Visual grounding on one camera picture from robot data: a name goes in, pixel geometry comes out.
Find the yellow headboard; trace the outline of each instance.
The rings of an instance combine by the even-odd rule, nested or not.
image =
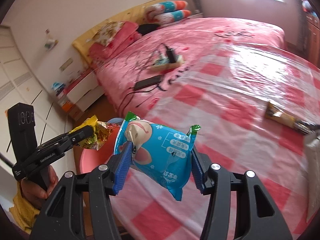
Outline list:
[[[93,44],[93,41],[86,42],[88,39],[91,39],[101,27],[103,27],[109,21],[131,21],[136,22],[137,24],[141,25],[144,24],[144,9],[150,5],[165,2],[165,0],[153,0],[147,3],[143,3],[141,5],[132,7],[126,11],[118,13],[110,17],[109,19],[104,20],[103,22],[97,24],[95,27],[91,28],[90,30],[86,31],[80,37],[73,41],[72,45],[79,51],[82,58],[90,64],[92,59],[88,56],[88,50],[90,46]]]

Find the smartphone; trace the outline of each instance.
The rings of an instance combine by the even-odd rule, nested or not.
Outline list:
[[[143,89],[143,88],[147,88],[153,85],[157,85],[160,84],[163,80],[163,76],[164,75],[157,75],[151,78],[147,78],[141,81],[138,81],[134,87],[133,87],[133,91],[139,90],[139,89]]]

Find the metal screw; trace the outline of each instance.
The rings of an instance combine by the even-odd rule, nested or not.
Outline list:
[[[102,164],[99,166],[99,171],[106,171],[108,169],[108,166],[105,164]]]
[[[247,176],[253,178],[255,176],[255,173],[253,171],[247,171]]]
[[[72,171],[67,171],[67,172],[64,174],[64,176],[65,176],[66,178],[71,178],[71,177],[73,176],[73,173],[72,173]]]
[[[221,169],[221,166],[217,163],[213,163],[213,164],[211,164],[211,169],[218,171]]]

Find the yellow sleeve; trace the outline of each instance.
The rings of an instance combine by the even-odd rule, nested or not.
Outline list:
[[[19,182],[17,182],[17,186],[17,194],[13,198],[14,206],[9,211],[20,228],[30,234],[40,211],[22,196]]]

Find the checkered bed sheet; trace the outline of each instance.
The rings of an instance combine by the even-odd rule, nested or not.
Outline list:
[[[306,228],[307,160],[303,136],[265,119],[267,101],[306,121],[320,123],[320,72],[286,51],[255,44],[216,44],[167,91],[151,92],[149,112],[127,110],[182,132],[199,124],[199,152],[232,172],[253,170],[281,210],[296,239]],[[228,239],[233,239],[232,195]],[[182,201],[143,173],[130,169],[124,189],[111,198],[119,220],[136,239],[199,239],[209,197],[192,176]]]

